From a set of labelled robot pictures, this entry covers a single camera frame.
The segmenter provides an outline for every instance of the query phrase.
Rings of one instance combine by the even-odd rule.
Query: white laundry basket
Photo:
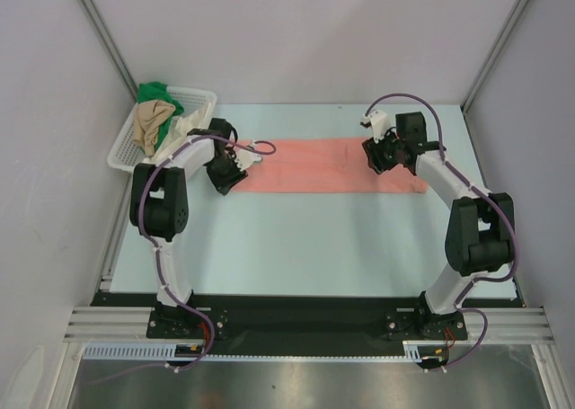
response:
[[[197,88],[172,87],[168,86],[167,92],[176,101],[183,106],[183,116],[192,114],[195,110],[201,108],[205,102],[209,102],[209,108],[206,111],[206,119],[211,118],[214,107],[216,106],[216,94]],[[134,110],[128,115],[114,145],[108,154],[108,165],[112,168],[121,169],[129,173],[134,172],[134,166],[142,162],[146,155],[144,150],[134,144]]]

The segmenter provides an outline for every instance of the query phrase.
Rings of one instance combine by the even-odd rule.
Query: metal floor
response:
[[[526,345],[483,346],[447,374],[411,363],[205,361],[179,375],[143,369],[87,384],[134,365],[83,361],[68,409],[549,407]]]

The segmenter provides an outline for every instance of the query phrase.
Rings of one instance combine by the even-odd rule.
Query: green towel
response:
[[[168,86],[166,84],[158,83],[157,81],[154,81],[153,83],[140,84],[140,87],[137,90],[137,102],[142,103],[159,99],[161,101],[171,103],[176,107],[176,111],[173,112],[172,116],[182,114],[183,106],[171,97],[171,95],[166,91],[167,88]],[[166,120],[158,130],[158,142],[156,142],[154,146],[156,151],[162,145],[162,141],[164,141],[165,136],[168,134],[170,124],[172,124],[172,116],[170,116],[170,118],[168,118],[168,120]]]

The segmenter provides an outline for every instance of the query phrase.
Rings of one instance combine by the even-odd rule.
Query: pink cloth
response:
[[[276,139],[277,153],[248,169],[234,191],[269,193],[424,193],[428,185],[402,166],[377,175],[367,166],[365,138]]]

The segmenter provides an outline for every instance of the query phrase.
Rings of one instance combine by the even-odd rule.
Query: white table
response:
[[[220,105],[241,138],[367,137],[366,105]],[[419,105],[381,105],[389,114]],[[477,184],[481,176],[456,105],[436,107],[447,152]],[[204,294],[417,297],[446,264],[449,211],[425,194],[219,195],[205,171],[188,182],[190,219],[176,252]],[[498,275],[504,275],[503,267]],[[156,292],[150,244],[127,222],[111,292]],[[514,298],[512,282],[481,283],[477,298]]]

